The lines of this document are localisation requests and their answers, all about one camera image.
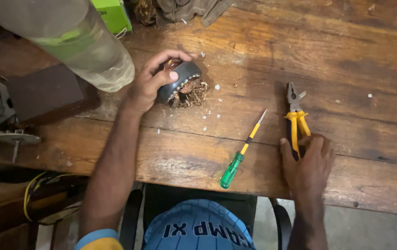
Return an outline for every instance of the person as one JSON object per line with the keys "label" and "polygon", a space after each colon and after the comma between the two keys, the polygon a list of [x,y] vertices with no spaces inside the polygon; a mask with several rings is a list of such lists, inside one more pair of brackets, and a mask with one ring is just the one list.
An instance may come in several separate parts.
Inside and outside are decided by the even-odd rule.
{"label": "person", "polygon": [[[85,193],[79,229],[81,239],[76,250],[122,249],[116,230],[134,183],[140,119],[154,104],[158,88],[178,79],[176,72],[157,72],[170,58],[191,61],[197,54],[164,50],[146,63],[129,86]],[[288,249],[325,250],[328,246],[323,223],[323,193],[335,153],[330,140],[321,135],[313,134],[299,144],[306,147],[306,154],[295,161],[288,140],[280,139],[284,179],[296,210]],[[252,228],[248,230],[243,220],[215,201],[191,197],[167,209],[147,226],[145,250],[255,249]]]}

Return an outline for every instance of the wooden workbench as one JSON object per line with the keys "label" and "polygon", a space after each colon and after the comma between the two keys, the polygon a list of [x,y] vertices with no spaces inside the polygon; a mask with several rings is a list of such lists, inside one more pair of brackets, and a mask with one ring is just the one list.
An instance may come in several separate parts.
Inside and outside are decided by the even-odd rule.
{"label": "wooden workbench", "polygon": [[[138,181],[223,191],[219,178],[268,108],[228,191],[289,198],[278,141],[292,81],[307,92],[311,131],[337,143],[326,204],[397,213],[396,0],[237,0],[208,28],[199,18],[166,31],[134,25],[122,41],[137,73],[164,48],[203,52],[197,64],[211,85],[202,110],[155,105],[146,113]],[[57,63],[25,40],[0,41],[4,77]],[[90,174],[121,94],[101,92],[97,110],[38,128],[43,142],[22,147],[18,164]],[[11,151],[0,145],[0,162]]]}

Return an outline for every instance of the cardboard box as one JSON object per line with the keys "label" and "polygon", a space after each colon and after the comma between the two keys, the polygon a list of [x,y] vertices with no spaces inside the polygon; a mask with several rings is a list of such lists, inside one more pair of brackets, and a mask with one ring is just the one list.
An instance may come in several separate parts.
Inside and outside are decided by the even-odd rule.
{"label": "cardboard box", "polygon": [[107,29],[112,33],[120,33],[124,28],[132,31],[129,16],[120,0],[91,0],[100,14]]}

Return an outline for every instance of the cloth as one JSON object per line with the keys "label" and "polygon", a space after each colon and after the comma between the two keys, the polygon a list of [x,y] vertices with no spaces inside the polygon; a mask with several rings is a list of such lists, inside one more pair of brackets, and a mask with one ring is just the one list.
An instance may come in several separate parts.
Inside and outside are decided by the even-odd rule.
{"label": "cloth", "polygon": [[143,213],[144,231],[147,230],[149,224],[159,214],[170,210],[180,202],[190,199],[206,199],[224,206],[245,223],[252,237],[257,208],[256,196],[150,183],[147,183],[145,187]]}
{"label": "cloth", "polygon": [[235,0],[157,0],[165,18],[173,22],[189,21],[195,15],[203,16],[201,24],[211,25]]}
{"label": "cloth", "polygon": [[[117,239],[111,229],[98,230],[84,236],[75,250],[121,250]],[[149,224],[144,242],[144,250],[255,250],[245,224],[227,208],[206,199],[180,202],[159,214]]]}

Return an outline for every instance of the yellow pliers handle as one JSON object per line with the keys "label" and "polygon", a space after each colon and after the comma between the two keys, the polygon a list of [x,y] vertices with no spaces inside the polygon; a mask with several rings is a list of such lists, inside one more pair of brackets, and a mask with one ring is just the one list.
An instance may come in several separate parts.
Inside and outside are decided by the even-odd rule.
{"label": "yellow pliers handle", "polygon": [[299,145],[297,144],[297,112],[288,112],[284,118],[291,122],[291,146],[297,152],[298,158],[300,158]]}
{"label": "yellow pliers handle", "polygon": [[297,156],[300,159],[299,145],[297,144],[297,126],[299,127],[302,136],[310,136],[308,125],[305,121],[305,116],[308,113],[301,111],[298,112],[288,112],[284,118],[290,120],[291,122],[291,145],[294,151],[297,152]]}
{"label": "yellow pliers handle", "polygon": [[299,125],[302,136],[311,136],[311,132],[309,131],[308,125],[305,121],[305,116],[307,114],[308,113],[303,112],[303,110],[297,112],[297,124]]}

